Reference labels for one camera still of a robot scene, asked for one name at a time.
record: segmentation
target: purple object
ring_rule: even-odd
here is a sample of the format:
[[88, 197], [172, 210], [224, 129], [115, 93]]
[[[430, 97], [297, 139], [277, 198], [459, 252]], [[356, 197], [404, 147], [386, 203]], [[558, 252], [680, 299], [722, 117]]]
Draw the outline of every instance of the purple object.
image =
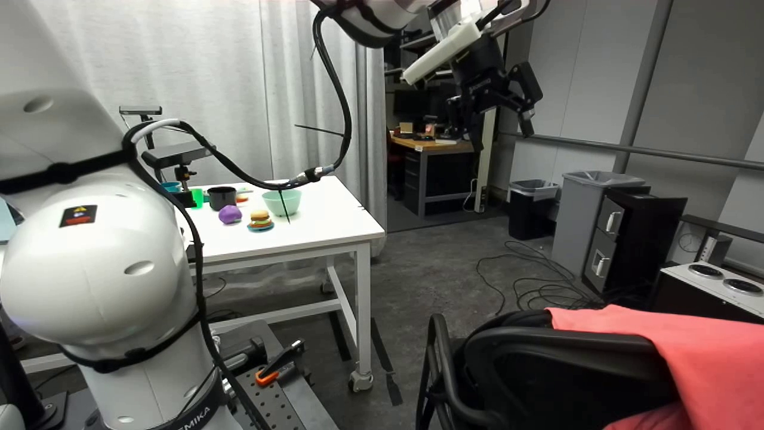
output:
[[223, 226], [239, 226], [242, 222], [242, 210], [236, 205], [223, 205], [217, 217], [223, 220]]

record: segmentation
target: white wall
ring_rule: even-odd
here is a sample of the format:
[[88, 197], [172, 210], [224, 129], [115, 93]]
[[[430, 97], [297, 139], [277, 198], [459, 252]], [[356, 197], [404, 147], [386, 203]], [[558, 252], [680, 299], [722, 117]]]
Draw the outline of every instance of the white wall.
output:
[[[563, 0], [534, 21], [529, 66], [544, 88], [534, 129], [544, 137], [620, 145], [656, 0]], [[508, 137], [501, 112], [495, 184], [570, 170], [611, 170], [613, 156], [537, 147]]]
[[[764, 162], [764, 116], [744, 160]], [[742, 229], [764, 233], [764, 174], [737, 174], [718, 220]], [[764, 276], [764, 244], [733, 239], [728, 260]]]
[[[636, 147], [744, 159], [764, 109], [764, 4], [675, 0]], [[717, 220], [735, 170], [633, 156], [627, 172]]]

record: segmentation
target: orange object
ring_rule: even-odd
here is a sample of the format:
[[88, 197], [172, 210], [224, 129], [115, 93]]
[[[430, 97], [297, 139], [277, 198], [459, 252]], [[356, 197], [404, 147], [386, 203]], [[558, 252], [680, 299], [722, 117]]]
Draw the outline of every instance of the orange object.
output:
[[256, 374], [256, 379], [254, 379], [254, 382], [256, 382], [258, 388], [270, 388], [270, 385], [277, 382], [277, 380], [279, 380], [279, 374], [267, 374], [267, 376]]

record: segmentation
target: green object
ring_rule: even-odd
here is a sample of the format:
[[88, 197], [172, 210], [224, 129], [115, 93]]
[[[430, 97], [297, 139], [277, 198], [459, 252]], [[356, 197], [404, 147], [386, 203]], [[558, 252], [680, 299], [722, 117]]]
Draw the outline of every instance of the green object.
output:
[[297, 189], [289, 189], [281, 195], [267, 192], [267, 195], [263, 195], [263, 201], [275, 217], [287, 217], [287, 215], [292, 217], [300, 208], [300, 192], [297, 192]]
[[207, 201], [207, 195], [203, 189], [192, 189], [192, 201], [193, 201], [193, 208], [203, 208]]

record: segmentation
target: black equipment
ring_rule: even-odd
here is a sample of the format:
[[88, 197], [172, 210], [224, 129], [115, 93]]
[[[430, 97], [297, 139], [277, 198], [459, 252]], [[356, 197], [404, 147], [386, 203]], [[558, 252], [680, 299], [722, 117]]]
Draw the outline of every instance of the black equipment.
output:
[[601, 430], [679, 403], [644, 337], [552, 331], [552, 313], [508, 313], [468, 340], [430, 319], [415, 429]]

